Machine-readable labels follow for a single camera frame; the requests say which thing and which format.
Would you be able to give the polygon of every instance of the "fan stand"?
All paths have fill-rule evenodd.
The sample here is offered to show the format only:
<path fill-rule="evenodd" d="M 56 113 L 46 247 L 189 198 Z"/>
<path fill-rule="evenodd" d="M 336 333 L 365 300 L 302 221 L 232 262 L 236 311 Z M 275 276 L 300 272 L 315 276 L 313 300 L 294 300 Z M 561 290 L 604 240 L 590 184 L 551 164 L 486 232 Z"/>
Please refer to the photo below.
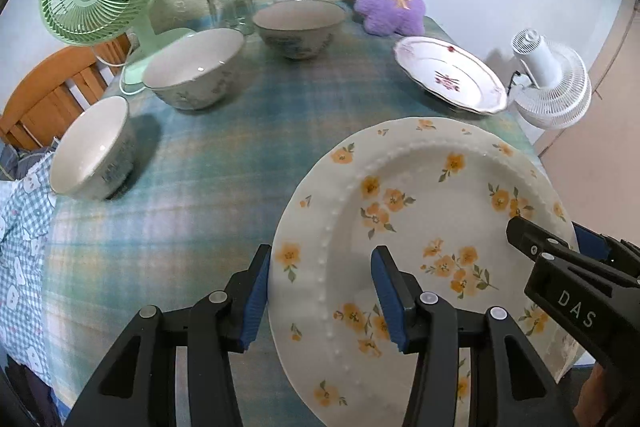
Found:
<path fill-rule="evenodd" d="M 186 35 L 195 34 L 189 28 L 174 28 L 156 34 L 146 12 L 132 23 L 131 31 L 136 34 L 140 46 L 131 53 L 122 71 L 122 83 L 127 86 L 142 83 L 146 66 L 157 53 L 162 51 L 162 48 Z"/>

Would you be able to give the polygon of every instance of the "yellow flower pattern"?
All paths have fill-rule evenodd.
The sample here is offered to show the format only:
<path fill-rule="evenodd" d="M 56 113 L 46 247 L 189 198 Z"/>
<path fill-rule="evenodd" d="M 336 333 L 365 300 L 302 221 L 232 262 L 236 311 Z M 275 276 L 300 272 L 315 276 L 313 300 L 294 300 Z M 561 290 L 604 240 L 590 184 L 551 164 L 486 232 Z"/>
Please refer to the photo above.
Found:
<path fill-rule="evenodd" d="M 418 127 L 415 128 L 418 131 L 422 130 L 435 130 L 436 126 L 433 125 L 432 120 L 424 120 L 423 118 L 418 119 Z"/>
<path fill-rule="evenodd" d="M 290 282 L 296 280 L 295 270 L 298 269 L 300 263 L 300 245 L 297 243 L 283 243 L 282 246 L 276 251 L 276 261 L 284 266 L 284 271 L 289 272 Z"/>
<path fill-rule="evenodd" d="M 554 203 L 554 214 L 566 223 L 566 217 L 564 217 L 564 211 L 562 210 L 562 205 L 559 202 Z"/>
<path fill-rule="evenodd" d="M 331 159 L 335 163 L 351 163 L 353 161 L 353 152 L 355 151 L 355 144 L 351 142 L 346 147 L 340 147 L 331 153 Z"/>
<path fill-rule="evenodd" d="M 548 320 L 549 315 L 542 311 L 542 308 L 537 304 L 532 304 L 524 309 L 524 315 L 518 319 L 518 322 L 524 324 L 525 335 L 530 337 L 535 333 L 542 333 Z"/>
<path fill-rule="evenodd" d="M 505 144 L 504 142 L 500 142 L 500 144 L 492 144 L 498 151 L 500 151 L 505 156 L 513 156 L 513 147 L 509 144 Z"/>
<path fill-rule="evenodd" d="M 525 219 L 531 219 L 533 217 L 535 209 L 530 205 L 527 198 L 520 196 L 520 191 L 517 187 L 513 188 L 513 198 L 508 191 L 500 189 L 500 185 L 495 187 L 491 184 L 489 186 L 489 195 L 491 196 L 491 206 L 496 212 L 502 212 L 507 207 L 509 208 L 509 217 L 522 216 Z"/>
<path fill-rule="evenodd" d="M 357 339 L 361 353 L 375 359 L 382 356 L 374 337 L 380 341 L 388 341 L 390 336 L 385 318 L 377 304 L 373 306 L 372 311 L 363 312 L 354 303 L 345 303 L 340 310 L 334 312 L 334 319 L 343 322 L 357 336 L 362 337 Z"/>
<path fill-rule="evenodd" d="M 300 342 L 302 340 L 302 332 L 296 326 L 296 323 L 291 323 L 291 340 Z"/>
<path fill-rule="evenodd" d="M 462 247 L 458 256 L 454 254 L 440 255 L 444 241 L 440 238 L 431 241 L 424 249 L 423 257 L 439 257 L 430 266 L 423 264 L 420 269 L 424 273 L 433 274 L 436 277 L 451 278 L 449 287 L 458 294 L 458 299 L 473 297 L 479 290 L 491 287 L 491 274 L 486 268 L 480 268 L 476 261 L 478 252 L 476 247 Z"/>
<path fill-rule="evenodd" d="M 466 359 L 458 363 L 458 400 L 463 401 L 469 396 L 471 369 L 466 368 Z"/>
<path fill-rule="evenodd" d="M 367 176 L 360 184 L 360 192 L 363 199 L 369 199 L 379 194 L 381 182 L 377 176 Z M 389 212 L 397 213 L 408 205 L 415 203 L 415 198 L 407 196 L 399 189 L 388 188 L 382 197 L 382 205 L 373 202 L 368 207 L 360 208 L 362 224 L 369 229 L 368 236 L 371 239 L 376 232 L 396 232 L 390 222 Z"/>
<path fill-rule="evenodd" d="M 375 176 L 367 176 L 360 184 L 360 190 L 365 199 L 377 196 L 380 192 L 380 180 Z"/>
<path fill-rule="evenodd" d="M 447 161 L 444 164 L 442 175 L 438 179 L 438 182 L 444 182 L 451 174 L 457 174 L 459 171 L 465 168 L 465 156 L 463 154 L 449 153 Z"/>
<path fill-rule="evenodd" d="M 338 388 L 327 384 L 326 380 L 320 382 L 318 387 L 314 389 L 314 398 L 322 407 L 329 407 L 336 403 L 338 405 L 347 405 L 345 398 L 338 393 Z"/>

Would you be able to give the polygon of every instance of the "wooden chair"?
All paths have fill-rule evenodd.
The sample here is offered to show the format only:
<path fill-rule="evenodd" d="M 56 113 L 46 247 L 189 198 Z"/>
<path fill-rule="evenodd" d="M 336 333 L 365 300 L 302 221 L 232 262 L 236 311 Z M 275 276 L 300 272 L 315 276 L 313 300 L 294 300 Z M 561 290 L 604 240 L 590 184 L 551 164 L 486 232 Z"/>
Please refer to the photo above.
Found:
<path fill-rule="evenodd" d="M 124 62 L 129 39 L 121 35 L 95 46 L 95 52 L 112 64 Z M 107 84 L 97 68 L 91 48 L 67 46 L 50 55 L 20 81 L 0 117 L 2 139 L 13 146 L 37 149 L 62 137 L 71 123 L 82 113 L 65 81 L 71 80 L 82 96 L 94 104 Z M 110 67 L 115 75 L 119 68 Z"/>

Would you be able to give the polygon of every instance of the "cartoon print fabric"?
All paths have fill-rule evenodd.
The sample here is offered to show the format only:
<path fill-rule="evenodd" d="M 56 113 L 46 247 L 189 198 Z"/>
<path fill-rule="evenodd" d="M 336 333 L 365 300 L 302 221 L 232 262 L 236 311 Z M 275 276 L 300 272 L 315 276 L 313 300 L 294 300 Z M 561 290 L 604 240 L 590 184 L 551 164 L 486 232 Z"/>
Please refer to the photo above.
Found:
<path fill-rule="evenodd" d="M 0 198 L 0 343 L 51 385 L 42 327 L 42 265 L 55 196 L 49 154 Z"/>

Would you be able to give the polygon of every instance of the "white plate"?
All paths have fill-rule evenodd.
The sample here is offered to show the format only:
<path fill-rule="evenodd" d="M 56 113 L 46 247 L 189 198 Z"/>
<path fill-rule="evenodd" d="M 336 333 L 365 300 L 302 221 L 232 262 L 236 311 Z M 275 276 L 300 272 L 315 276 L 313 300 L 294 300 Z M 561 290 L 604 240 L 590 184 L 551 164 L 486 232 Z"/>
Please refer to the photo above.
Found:
<path fill-rule="evenodd" d="M 412 80 L 454 106 L 483 115 L 507 107 L 500 79 L 458 46 L 431 37 L 405 37 L 396 43 L 394 53 Z"/>
<path fill-rule="evenodd" d="M 402 423 L 416 358 L 388 340 L 370 275 L 376 245 L 457 307 L 504 307 L 562 374 L 577 344 L 524 296 L 532 263 L 505 235 L 516 212 L 577 248 L 558 195 L 526 156 L 455 120 L 384 122 L 319 160 L 276 231 L 269 320 L 291 384 L 322 422 Z"/>

